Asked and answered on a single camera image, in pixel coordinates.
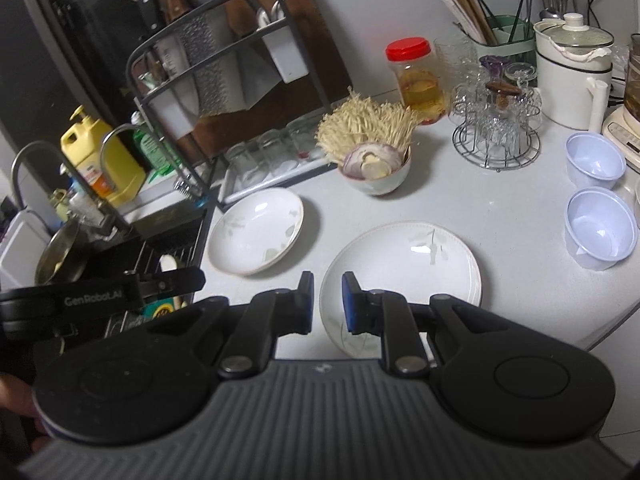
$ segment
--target white shallow bowl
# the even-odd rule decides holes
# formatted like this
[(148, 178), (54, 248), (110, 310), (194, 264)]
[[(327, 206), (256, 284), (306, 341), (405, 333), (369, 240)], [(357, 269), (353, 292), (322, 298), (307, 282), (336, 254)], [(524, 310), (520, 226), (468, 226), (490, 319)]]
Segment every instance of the white shallow bowl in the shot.
[(342, 168), (338, 168), (338, 171), (340, 172), (342, 177), (358, 191), (361, 191), (364, 194), (367, 194), (370, 196), (380, 196), (380, 195), (386, 195), (387, 193), (391, 193), (393, 190), (397, 189), (400, 186), (400, 184), (402, 184), (406, 179), (406, 176), (409, 174), (410, 168), (411, 168), (411, 147), (409, 147), (409, 153), (404, 165), (401, 166), (397, 171), (394, 171), (392, 174), (384, 176), (382, 178), (375, 178), (373, 180), (363, 180), (360, 178), (353, 178), (351, 176), (345, 175), (342, 172)]
[(585, 269), (604, 270), (629, 256), (638, 242), (631, 208), (601, 187), (576, 192), (564, 212), (566, 248)]
[(600, 186), (611, 189), (625, 174), (620, 150), (599, 134), (577, 132), (566, 140), (566, 172), (578, 188)]
[(235, 204), (212, 229), (209, 259), (228, 274), (248, 276), (272, 266), (300, 234), (302, 200), (288, 189), (253, 193)]
[(352, 335), (342, 306), (342, 275), (352, 270), (363, 290), (384, 289), (410, 303), (446, 293), (480, 305), (482, 283), (471, 250), (456, 235), (427, 222), (395, 222), (356, 238), (335, 257), (320, 288), (320, 316), (329, 338), (353, 358), (380, 356), (380, 338)]

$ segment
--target faucet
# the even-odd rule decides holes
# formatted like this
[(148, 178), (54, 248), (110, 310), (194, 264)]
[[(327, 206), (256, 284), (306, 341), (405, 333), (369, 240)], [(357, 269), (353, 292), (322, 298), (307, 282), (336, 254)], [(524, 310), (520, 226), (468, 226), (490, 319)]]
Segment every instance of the faucet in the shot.
[(151, 132), (151, 129), (149, 129), (149, 127), (146, 126), (146, 124), (129, 124), (129, 123), (121, 124), (120, 126), (117, 126), (116, 128), (114, 128), (104, 136), (104, 139), (102, 140), (102, 145), (100, 146), (100, 159), (99, 159), (100, 168), (102, 170), (102, 174), (104, 175), (104, 179), (107, 181), (107, 184), (111, 189), (116, 190), (117, 186), (116, 186), (116, 183), (113, 181), (111, 175), (109, 174), (109, 171), (107, 170), (107, 167), (104, 163), (105, 148), (107, 146), (107, 143), (111, 139), (113, 139), (113, 137), (116, 137), (118, 134), (122, 132), (126, 132), (127, 130), (139, 130), (144, 134), (147, 134), (149, 138), (152, 140), (152, 142), (156, 145), (156, 147), (162, 152), (162, 154), (165, 156), (166, 160), (169, 162), (171, 167), (174, 168), (174, 170), (178, 174), (178, 179), (175, 181), (175, 185), (174, 185), (175, 190), (180, 191), (181, 193), (186, 195), (190, 200), (198, 200), (202, 198), (201, 194), (197, 193), (193, 189), (193, 186), (190, 184), (189, 175), (184, 172), (180, 164), (176, 163), (174, 156), (169, 152), (166, 146)]
[(82, 187), (82, 190), (84, 190), (89, 198), (94, 201), (100, 212), (104, 214), (104, 220), (102, 221), (102, 224), (100, 225), (100, 227), (94, 229), (98, 234), (108, 236), (109, 234), (111, 234), (111, 230), (113, 229), (114, 225), (118, 228), (118, 230), (123, 232), (129, 232), (132, 230), (131, 225), (124, 219), (124, 217), (118, 212), (118, 210), (114, 208), (114, 206), (111, 205), (108, 200), (100, 198), (94, 191), (94, 189), (89, 186), (89, 183), (84, 179), (79, 171), (76, 170), (76, 167), (71, 163), (71, 161), (66, 158), (66, 155), (59, 149), (57, 149), (55, 145), (47, 142), (46, 140), (34, 140), (33, 142), (30, 142), (23, 149), (21, 149), (14, 158), (14, 163), (11, 166), (11, 190), (14, 194), (15, 205), (18, 207), (18, 209), (22, 210), (26, 208), (24, 200), (22, 198), (22, 192), (20, 191), (20, 187), (18, 186), (18, 170), (20, 170), (20, 166), (22, 165), (22, 162), (26, 158), (26, 156), (36, 150), (45, 150), (47, 152), (53, 153), (66, 168), (68, 173)]

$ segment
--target white countertop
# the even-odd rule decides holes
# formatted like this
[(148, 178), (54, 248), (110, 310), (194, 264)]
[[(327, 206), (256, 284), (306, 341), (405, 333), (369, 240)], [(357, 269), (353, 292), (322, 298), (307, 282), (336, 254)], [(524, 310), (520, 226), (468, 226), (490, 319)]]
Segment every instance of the white countertop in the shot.
[[(501, 173), (464, 160), (452, 145), (452, 131), (448, 120), (417, 129), (407, 180), (387, 197), (357, 192), (337, 171), (292, 186), (303, 199), (305, 220), (289, 254), (240, 278), (211, 265), (207, 243), (201, 264), (207, 284), (195, 299), (220, 295), (232, 304), (247, 303), (263, 290), (295, 288), (300, 272), (311, 270), (316, 279), (312, 333), (280, 338), (276, 355), (345, 358), (320, 319), (318, 293), (326, 270), (345, 245), (373, 227), (427, 221), (471, 248), (482, 275), (482, 308), (586, 348), (640, 301), (640, 250), (603, 272), (585, 270), (569, 256), (564, 208), (576, 189), (566, 176), (564, 142), (571, 131), (545, 123), (538, 159)], [(633, 189), (637, 178), (627, 169), (625, 187)], [(212, 225), (221, 216), (217, 211)]]

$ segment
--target glass lid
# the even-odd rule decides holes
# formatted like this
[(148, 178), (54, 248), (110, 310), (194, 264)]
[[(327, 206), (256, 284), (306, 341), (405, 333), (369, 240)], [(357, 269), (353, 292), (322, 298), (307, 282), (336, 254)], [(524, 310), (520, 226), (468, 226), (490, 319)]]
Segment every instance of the glass lid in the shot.
[(542, 33), (559, 46), (595, 48), (613, 44), (613, 36), (609, 32), (585, 25), (583, 16), (577, 12), (565, 14), (564, 22), (546, 28)]

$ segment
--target yellow bottle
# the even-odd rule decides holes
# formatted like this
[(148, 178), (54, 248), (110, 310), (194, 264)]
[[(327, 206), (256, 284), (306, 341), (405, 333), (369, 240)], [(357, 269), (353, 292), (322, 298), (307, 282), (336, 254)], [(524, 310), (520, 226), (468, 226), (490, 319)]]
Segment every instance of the yellow bottle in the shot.
[(104, 165), (116, 189), (111, 189), (100, 167), (100, 146), (112, 128), (103, 120), (94, 120), (79, 106), (71, 115), (80, 115), (60, 139), (62, 152), (94, 191), (114, 207), (133, 200), (145, 181), (145, 172), (124, 147), (120, 139), (111, 139), (104, 152)]

